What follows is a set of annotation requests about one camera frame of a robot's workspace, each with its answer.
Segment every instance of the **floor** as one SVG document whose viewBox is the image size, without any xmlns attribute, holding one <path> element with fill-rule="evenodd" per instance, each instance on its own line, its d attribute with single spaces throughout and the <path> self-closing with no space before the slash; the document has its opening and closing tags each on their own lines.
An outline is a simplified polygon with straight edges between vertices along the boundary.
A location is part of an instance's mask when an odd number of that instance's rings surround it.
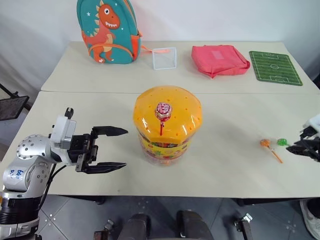
<svg viewBox="0 0 320 240">
<path fill-rule="evenodd" d="M 39 212 L 38 234 L 44 240 L 92 240 L 108 219 L 114 221 L 110 240 L 136 213 L 151 218 L 150 238 L 175 237 L 178 210 L 193 210 L 210 227 L 215 240 L 243 240 L 233 220 L 249 213 L 254 240 L 312 240 L 298 201 L 238 206 L 230 198 L 110 196 L 105 203 L 48 195 Z"/>
</svg>

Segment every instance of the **lollipop stick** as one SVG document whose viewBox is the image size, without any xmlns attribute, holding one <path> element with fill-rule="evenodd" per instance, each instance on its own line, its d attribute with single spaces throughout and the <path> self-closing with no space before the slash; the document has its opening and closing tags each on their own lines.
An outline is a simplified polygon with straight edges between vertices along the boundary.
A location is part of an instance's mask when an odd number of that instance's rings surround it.
<svg viewBox="0 0 320 240">
<path fill-rule="evenodd" d="M 163 128 L 163 127 L 164 127 L 163 124 L 160 123 L 160 136 L 162 136 L 162 128 Z"/>
<path fill-rule="evenodd" d="M 276 154 L 275 151 L 273 151 L 270 147 L 268 147 L 272 154 L 278 159 L 279 163 L 283 164 L 284 162 L 281 160 L 281 158 Z"/>
</svg>

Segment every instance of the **wire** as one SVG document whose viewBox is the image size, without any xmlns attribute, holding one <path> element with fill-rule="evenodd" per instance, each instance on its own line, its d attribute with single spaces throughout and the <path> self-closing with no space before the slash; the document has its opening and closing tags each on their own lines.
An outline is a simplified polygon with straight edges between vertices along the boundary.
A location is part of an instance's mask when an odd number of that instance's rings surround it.
<svg viewBox="0 0 320 240">
<path fill-rule="evenodd" d="M 47 195 L 48 195 L 48 191 L 49 191 L 50 185 L 51 185 L 54 177 L 55 177 L 62 169 L 64 169 L 64 168 L 67 166 L 67 165 L 63 165 L 63 166 L 60 167 L 57 171 L 55 171 L 55 173 L 53 173 L 54 170 L 55 170 L 55 168 L 56 168 L 56 165 L 57 165 L 57 164 L 55 163 L 55 164 L 53 165 L 52 169 L 51 169 L 51 172 L 50 172 L 50 175 L 49 175 L 49 179 L 48 179 L 48 182 L 46 183 L 46 188 L 45 188 L 45 190 L 44 190 L 44 194 L 43 194 L 43 196 L 42 196 L 42 198 L 41 198 L 41 202 L 40 202 L 39 207 L 38 207 L 39 210 L 41 209 L 42 205 L 44 204 L 44 202 L 45 202 L 45 200 L 46 200 L 46 197 L 47 197 Z"/>
<path fill-rule="evenodd" d="M 52 175 L 54 174 L 54 171 L 55 171 L 55 169 L 56 169 L 56 166 L 57 166 L 56 163 L 53 164 L 52 169 L 51 169 L 50 174 L 49 174 L 48 180 L 49 180 L 49 179 L 52 177 Z"/>
</svg>

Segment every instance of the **candy jar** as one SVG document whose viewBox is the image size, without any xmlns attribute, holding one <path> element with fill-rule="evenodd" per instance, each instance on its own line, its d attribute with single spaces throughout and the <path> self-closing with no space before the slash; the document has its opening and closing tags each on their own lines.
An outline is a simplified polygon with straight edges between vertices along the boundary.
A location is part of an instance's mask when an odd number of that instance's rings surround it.
<svg viewBox="0 0 320 240">
<path fill-rule="evenodd" d="M 136 99 L 133 121 L 148 159 L 170 165 L 186 152 L 201 126 L 201 103 L 181 87 L 156 86 Z"/>
</svg>

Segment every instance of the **pink bag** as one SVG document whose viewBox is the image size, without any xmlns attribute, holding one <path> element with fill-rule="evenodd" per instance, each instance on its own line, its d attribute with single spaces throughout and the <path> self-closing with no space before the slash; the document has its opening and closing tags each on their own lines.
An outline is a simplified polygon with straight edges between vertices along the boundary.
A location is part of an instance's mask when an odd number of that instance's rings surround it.
<svg viewBox="0 0 320 240">
<path fill-rule="evenodd" d="M 191 56 L 198 70 L 212 78 L 244 74 L 250 67 L 250 62 L 231 45 L 193 46 Z"/>
</svg>

